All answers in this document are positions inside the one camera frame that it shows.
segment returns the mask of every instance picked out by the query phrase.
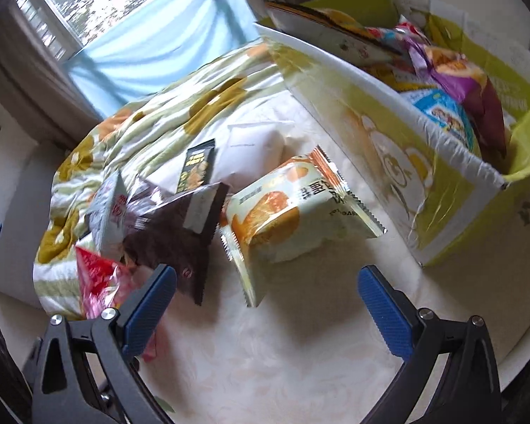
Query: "floral blanket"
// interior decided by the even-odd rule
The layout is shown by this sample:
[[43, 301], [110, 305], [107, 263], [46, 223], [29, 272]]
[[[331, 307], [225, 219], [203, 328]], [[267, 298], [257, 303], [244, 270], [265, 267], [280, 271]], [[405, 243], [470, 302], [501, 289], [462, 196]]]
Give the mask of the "floral blanket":
[[253, 42], [96, 126], [53, 180], [49, 227], [33, 271], [44, 309], [82, 317], [75, 245], [95, 250], [84, 213], [105, 178], [119, 169], [130, 187], [136, 174], [149, 176], [233, 113], [247, 113], [283, 90], [265, 45]]

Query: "silver screw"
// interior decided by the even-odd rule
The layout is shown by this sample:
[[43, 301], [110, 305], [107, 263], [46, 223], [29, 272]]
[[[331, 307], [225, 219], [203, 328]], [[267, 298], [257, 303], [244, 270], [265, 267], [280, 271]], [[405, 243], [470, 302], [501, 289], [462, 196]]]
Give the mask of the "silver screw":
[[51, 317], [51, 320], [49, 321], [51, 325], [59, 325], [63, 321], [63, 316], [61, 314], [55, 314], [53, 317]]
[[471, 323], [473, 325], [475, 325], [475, 327], [483, 327], [483, 325], [485, 324], [485, 321], [483, 320], [482, 317], [479, 317], [479, 316], [473, 316], [471, 318]]
[[100, 315], [104, 320], [112, 320], [116, 317], [116, 310], [113, 307], [107, 307]]
[[428, 309], [427, 307], [420, 309], [418, 311], [418, 315], [424, 320], [434, 319], [434, 311]]

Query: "white snack package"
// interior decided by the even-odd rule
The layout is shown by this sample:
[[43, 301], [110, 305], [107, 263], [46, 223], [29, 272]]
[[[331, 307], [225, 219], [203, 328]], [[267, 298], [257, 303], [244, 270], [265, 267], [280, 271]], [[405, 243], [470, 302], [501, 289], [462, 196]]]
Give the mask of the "white snack package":
[[120, 261], [124, 254], [124, 216], [128, 193], [120, 171], [102, 182], [85, 213], [98, 253], [104, 258]]
[[227, 144], [220, 148], [210, 183], [226, 183], [237, 193], [281, 163], [285, 140], [281, 130], [291, 121], [232, 124]]

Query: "cookie picture on package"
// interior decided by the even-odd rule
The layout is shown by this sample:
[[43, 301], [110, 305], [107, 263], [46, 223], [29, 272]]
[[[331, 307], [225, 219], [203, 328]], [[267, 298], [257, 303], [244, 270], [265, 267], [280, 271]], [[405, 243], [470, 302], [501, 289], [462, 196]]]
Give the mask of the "cookie picture on package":
[[212, 172], [216, 142], [214, 139], [189, 148], [178, 180], [177, 193], [207, 185]]

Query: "cartoon character on bag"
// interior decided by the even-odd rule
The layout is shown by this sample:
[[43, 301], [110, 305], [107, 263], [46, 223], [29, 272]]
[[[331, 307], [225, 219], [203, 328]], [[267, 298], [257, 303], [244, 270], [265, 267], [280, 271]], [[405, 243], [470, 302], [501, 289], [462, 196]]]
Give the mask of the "cartoon character on bag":
[[393, 140], [379, 132], [367, 116], [361, 124], [369, 135], [379, 157], [383, 171], [390, 179], [384, 192], [386, 208], [397, 229], [410, 247], [418, 245], [416, 217], [424, 209], [424, 203], [433, 182], [430, 163], [416, 148], [400, 148]]

